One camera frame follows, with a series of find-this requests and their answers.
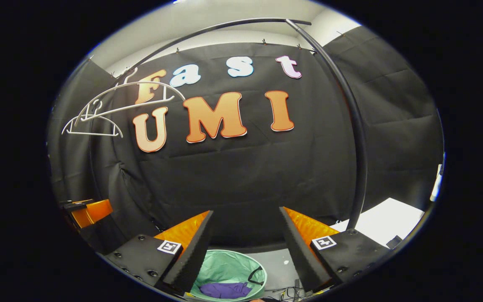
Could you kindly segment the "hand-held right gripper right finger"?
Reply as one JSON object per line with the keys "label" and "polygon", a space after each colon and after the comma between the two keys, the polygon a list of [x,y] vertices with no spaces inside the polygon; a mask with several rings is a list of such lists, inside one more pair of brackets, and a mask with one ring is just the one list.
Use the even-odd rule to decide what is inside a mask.
{"label": "hand-held right gripper right finger", "polygon": [[354,281],[390,252],[355,228],[337,231],[292,209],[281,206],[278,210],[287,249],[305,291],[315,294]]}

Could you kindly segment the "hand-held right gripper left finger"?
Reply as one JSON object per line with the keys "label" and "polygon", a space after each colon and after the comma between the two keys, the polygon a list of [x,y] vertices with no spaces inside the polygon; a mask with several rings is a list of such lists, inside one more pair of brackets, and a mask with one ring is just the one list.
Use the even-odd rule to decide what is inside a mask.
{"label": "hand-held right gripper left finger", "polygon": [[203,264],[212,217],[213,211],[205,211],[156,236],[138,234],[104,259],[144,286],[183,296],[190,292]]}

